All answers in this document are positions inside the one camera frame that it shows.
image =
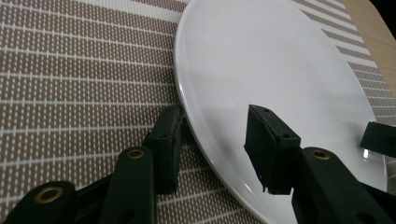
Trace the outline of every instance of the black clamp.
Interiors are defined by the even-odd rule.
[[[112,175],[78,191],[65,181],[36,187],[5,224],[156,223],[157,194],[177,190],[184,117],[180,105],[166,107],[142,147],[121,152]]]
[[[393,149],[395,129],[383,133],[377,128],[369,124],[362,145],[380,151],[383,145],[376,141],[388,140],[386,150]],[[294,189],[291,203],[299,223],[396,223],[396,197],[359,182],[330,151],[302,150],[300,142],[273,111],[249,106],[245,150],[264,191],[290,194]]]

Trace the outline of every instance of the table surface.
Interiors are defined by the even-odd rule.
[[[396,43],[373,5],[290,3],[340,50],[377,121],[396,125]],[[117,155],[139,146],[160,111],[178,103],[173,45],[187,4],[0,2],[0,222],[34,186],[62,179],[80,189],[110,174]],[[179,189],[159,197],[158,222],[260,223],[221,184],[184,129]],[[395,193],[396,162],[387,163]]]

